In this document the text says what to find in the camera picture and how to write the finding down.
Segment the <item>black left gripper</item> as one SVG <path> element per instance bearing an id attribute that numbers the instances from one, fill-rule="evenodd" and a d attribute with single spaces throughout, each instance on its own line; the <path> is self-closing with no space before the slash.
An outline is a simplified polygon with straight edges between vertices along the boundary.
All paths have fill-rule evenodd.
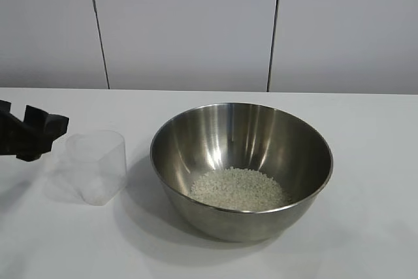
<path id="1" fill-rule="evenodd" d="M 27 105 L 24 124 L 35 135 L 25 135 L 23 121 L 10 112 L 11 103 L 1 100 L 1 155 L 36 161 L 51 151 L 52 143 L 67 133 L 69 118 Z"/>

